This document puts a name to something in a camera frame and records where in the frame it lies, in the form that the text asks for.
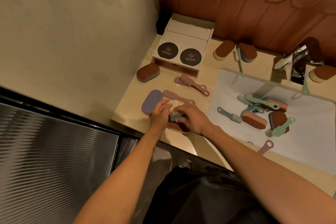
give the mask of beige wall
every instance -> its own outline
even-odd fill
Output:
[[[0,0],[0,85],[108,124],[156,19],[154,0]]]

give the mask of sink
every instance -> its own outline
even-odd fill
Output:
[[[258,130],[249,124],[238,124],[217,112],[217,107],[240,115],[247,105],[237,100],[238,95],[253,94],[254,97],[270,97],[287,103],[287,117],[296,118],[290,131],[281,137],[271,137],[268,114],[256,113],[268,121],[266,129]],[[207,116],[212,123],[220,126],[230,136],[253,143],[259,147],[266,140],[274,142],[271,151],[284,157],[304,163],[313,168],[336,175],[336,132],[335,104],[277,83],[222,69],[210,102]]]

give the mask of chrome faucet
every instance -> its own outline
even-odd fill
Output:
[[[284,72],[292,65],[290,82],[303,86],[306,75],[306,65],[323,65],[320,44],[317,39],[309,37],[296,48],[289,56],[281,59],[274,65],[274,70]]]

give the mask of round black coaster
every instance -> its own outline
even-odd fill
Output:
[[[201,62],[202,56],[200,52],[196,49],[185,49],[181,55],[180,60],[183,64],[189,65],[189,66],[196,66]]]
[[[159,56],[165,59],[173,59],[177,56],[178,52],[179,49],[176,44],[169,42],[161,44],[157,49]]]

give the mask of white box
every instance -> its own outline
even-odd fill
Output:
[[[214,22],[173,14],[153,53],[155,63],[198,77],[214,27]]]

